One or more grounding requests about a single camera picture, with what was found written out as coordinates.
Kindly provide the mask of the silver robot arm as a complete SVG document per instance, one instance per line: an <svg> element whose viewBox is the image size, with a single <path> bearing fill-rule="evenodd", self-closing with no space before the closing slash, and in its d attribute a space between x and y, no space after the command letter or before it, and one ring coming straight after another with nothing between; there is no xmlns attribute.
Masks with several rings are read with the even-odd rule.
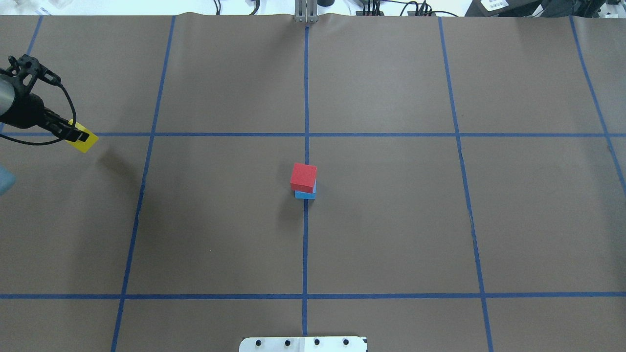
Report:
<svg viewBox="0 0 626 352"><path fill-rule="evenodd" d="M96 142L96 135L78 122L76 107L60 79L43 78L46 83L58 87L63 92L72 113L70 120L62 118L53 110L45 107L43 99L31 92L37 80L39 80L38 77L33 77L29 84L25 85L18 74L9 74L4 71L1 73L1 122L17 129L40 127L52 134L54 139L46 142L30 142L4 133L1 134L1 138L32 147L50 146L62 141L68 143Z"/></svg>

